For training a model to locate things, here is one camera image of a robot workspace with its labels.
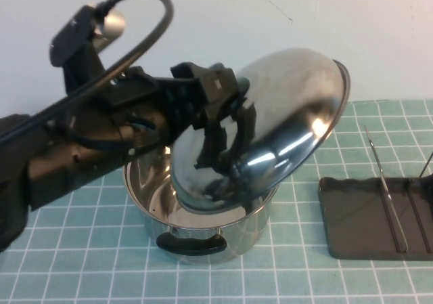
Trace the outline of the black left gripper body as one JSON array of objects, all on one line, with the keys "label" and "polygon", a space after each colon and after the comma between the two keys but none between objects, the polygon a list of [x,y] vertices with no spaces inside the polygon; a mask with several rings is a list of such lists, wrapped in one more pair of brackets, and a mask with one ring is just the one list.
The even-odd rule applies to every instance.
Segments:
[{"label": "black left gripper body", "polygon": [[139,67],[127,70],[111,90],[111,106],[149,105],[172,131],[203,129],[234,114],[244,103],[244,80],[221,63],[208,68],[192,62],[171,68],[171,78],[152,77]]}]

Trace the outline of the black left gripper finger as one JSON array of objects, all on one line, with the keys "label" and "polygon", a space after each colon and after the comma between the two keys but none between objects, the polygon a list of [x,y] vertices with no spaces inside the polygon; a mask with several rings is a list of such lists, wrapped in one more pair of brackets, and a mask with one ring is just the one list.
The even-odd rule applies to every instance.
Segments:
[{"label": "black left gripper finger", "polygon": [[203,146],[194,165],[196,169],[227,169],[229,167],[228,160],[223,154],[227,149],[227,131],[221,126],[221,122],[227,120],[231,121],[231,115],[206,123]]},{"label": "black left gripper finger", "polygon": [[249,89],[250,81],[246,77],[237,79],[237,94],[231,104],[231,118],[236,122],[238,132],[251,131],[256,123],[254,102],[248,103]]}]

